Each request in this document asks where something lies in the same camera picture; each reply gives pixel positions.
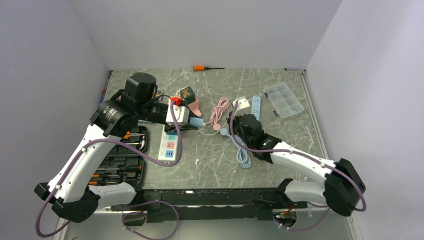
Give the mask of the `light blue power strip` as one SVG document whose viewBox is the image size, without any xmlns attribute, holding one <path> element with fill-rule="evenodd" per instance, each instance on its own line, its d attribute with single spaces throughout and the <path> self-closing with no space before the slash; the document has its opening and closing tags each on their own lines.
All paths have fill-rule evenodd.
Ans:
<svg viewBox="0 0 424 240">
<path fill-rule="evenodd" d="M 261 112 L 261 97 L 253 96 L 252 103 L 251 103 L 251 114 L 253 114 L 258 121 L 260 121 L 260 112 Z"/>
</svg>

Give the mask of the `dark green cube adapter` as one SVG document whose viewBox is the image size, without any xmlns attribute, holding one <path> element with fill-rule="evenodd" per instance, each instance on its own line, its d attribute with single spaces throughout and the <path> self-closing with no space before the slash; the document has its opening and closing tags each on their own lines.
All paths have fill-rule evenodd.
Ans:
<svg viewBox="0 0 424 240">
<path fill-rule="evenodd" d="M 193 89 L 188 86 L 179 91 L 180 96 L 188 103 L 193 103 L 196 100 L 196 95 Z"/>
</svg>

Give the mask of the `light blue cube adapter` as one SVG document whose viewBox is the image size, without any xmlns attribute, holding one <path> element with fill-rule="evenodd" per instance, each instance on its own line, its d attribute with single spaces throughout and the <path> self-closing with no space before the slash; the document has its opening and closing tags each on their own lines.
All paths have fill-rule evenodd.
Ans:
<svg viewBox="0 0 424 240">
<path fill-rule="evenodd" d="M 198 117 L 191 117 L 189 120 L 189 124 L 199 129 L 204 126 L 204 120 Z"/>
</svg>

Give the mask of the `pink power strip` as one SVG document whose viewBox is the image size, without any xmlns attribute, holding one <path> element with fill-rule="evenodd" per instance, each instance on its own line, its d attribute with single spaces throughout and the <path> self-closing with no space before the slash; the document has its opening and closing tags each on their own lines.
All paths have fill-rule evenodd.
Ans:
<svg viewBox="0 0 424 240">
<path fill-rule="evenodd" d="M 195 97 L 195 100 L 192 103 L 188 103 L 187 107 L 196 117 L 202 118 L 202 113 L 200 111 L 200 103 L 197 97 Z"/>
</svg>

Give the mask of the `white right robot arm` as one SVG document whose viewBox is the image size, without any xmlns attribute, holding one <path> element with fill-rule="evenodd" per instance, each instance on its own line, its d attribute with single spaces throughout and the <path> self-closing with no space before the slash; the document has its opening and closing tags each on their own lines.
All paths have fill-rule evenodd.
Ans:
<svg viewBox="0 0 424 240">
<path fill-rule="evenodd" d="M 236 115 L 232 111 L 227 123 L 236 144 L 255 158 L 295 170 L 312 180 L 285 178 L 275 190 L 280 207 L 287 208 L 297 202 L 315 203 L 345 217 L 367 209 L 366 186 L 349 160 L 334 161 L 296 149 L 266 133 L 253 114 Z"/>
</svg>

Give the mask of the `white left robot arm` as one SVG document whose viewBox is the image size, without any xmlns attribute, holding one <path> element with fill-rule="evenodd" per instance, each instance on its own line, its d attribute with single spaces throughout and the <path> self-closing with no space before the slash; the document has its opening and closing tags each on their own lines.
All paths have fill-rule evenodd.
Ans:
<svg viewBox="0 0 424 240">
<path fill-rule="evenodd" d="M 54 213 L 80 223 L 96 210 L 126 205 L 131 210 L 144 203 L 141 188 L 134 183 L 91 184 L 90 179 L 107 154 L 140 120 L 163 124 L 180 133 L 191 130 L 195 114 L 185 101 L 162 103 L 157 97 L 156 78 L 137 72 L 128 77 L 123 89 L 101 103 L 90 118 L 80 144 L 65 166 L 49 182 L 39 183 L 34 191 Z"/>
</svg>

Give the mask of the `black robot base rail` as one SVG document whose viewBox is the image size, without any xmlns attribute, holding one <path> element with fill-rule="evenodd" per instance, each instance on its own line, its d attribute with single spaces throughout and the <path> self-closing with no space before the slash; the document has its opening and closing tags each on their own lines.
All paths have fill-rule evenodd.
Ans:
<svg viewBox="0 0 424 240">
<path fill-rule="evenodd" d="M 256 219 L 271 221 L 279 211 L 307 208 L 304 201 L 289 203 L 282 191 L 265 188 L 146 189 L 129 205 L 114 205 L 112 211 L 139 211 L 148 223 L 175 220 Z"/>
</svg>

